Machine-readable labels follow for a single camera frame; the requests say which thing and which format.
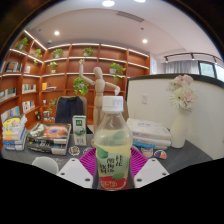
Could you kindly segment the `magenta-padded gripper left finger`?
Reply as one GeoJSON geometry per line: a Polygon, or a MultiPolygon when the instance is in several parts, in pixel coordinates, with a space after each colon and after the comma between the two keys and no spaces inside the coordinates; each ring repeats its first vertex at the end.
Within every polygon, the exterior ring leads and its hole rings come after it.
{"type": "Polygon", "coordinates": [[[93,186],[96,174],[96,149],[92,148],[79,159],[71,158],[59,171],[58,176],[83,188],[93,186]]]}

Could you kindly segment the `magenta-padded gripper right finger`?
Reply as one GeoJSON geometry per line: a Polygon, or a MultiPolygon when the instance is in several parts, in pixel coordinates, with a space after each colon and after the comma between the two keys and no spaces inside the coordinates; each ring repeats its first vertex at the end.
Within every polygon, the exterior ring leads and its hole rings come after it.
{"type": "Polygon", "coordinates": [[[135,148],[131,148],[130,172],[135,188],[143,187],[169,175],[156,158],[148,159],[135,148]]]}

